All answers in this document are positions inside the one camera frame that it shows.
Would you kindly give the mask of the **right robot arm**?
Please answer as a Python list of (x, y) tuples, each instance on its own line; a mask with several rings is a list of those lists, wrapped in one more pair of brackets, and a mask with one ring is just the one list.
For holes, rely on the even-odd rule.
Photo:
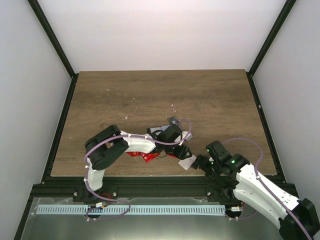
[(283, 190), (244, 156), (232, 155), (220, 141), (205, 149), (208, 156), (198, 155), (191, 166), (217, 183), (225, 200), (251, 206), (278, 228), (284, 240), (312, 240), (319, 232), (317, 210), (309, 199)]

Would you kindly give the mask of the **black leather card holder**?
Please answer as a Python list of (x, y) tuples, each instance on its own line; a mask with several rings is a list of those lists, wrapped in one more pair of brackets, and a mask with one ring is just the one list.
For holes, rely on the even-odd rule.
[(164, 130), (166, 130), (169, 127), (169, 125), (163, 125), (163, 126), (156, 126), (156, 127), (150, 127), (147, 129), (147, 133), (151, 136), (151, 135), (159, 135), (160, 132), (163, 132)]

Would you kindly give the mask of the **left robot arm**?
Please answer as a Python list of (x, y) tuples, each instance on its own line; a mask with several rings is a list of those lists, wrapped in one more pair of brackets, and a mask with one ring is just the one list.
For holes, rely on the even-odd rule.
[(91, 202), (101, 198), (105, 169), (124, 153), (154, 156), (165, 152), (179, 159), (179, 164), (188, 170), (196, 161), (196, 156), (184, 145), (191, 137), (189, 130), (183, 131), (176, 124), (150, 127), (146, 134), (131, 134), (120, 130), (117, 125), (110, 125), (84, 144), (85, 197)]

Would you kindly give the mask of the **white card red print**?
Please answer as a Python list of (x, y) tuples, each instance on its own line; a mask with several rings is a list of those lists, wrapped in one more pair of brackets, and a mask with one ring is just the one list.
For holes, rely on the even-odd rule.
[(185, 158), (185, 159), (181, 159), (178, 164), (184, 169), (184, 170), (188, 170), (192, 164), (196, 161), (196, 156), (192, 155), (191, 157)]

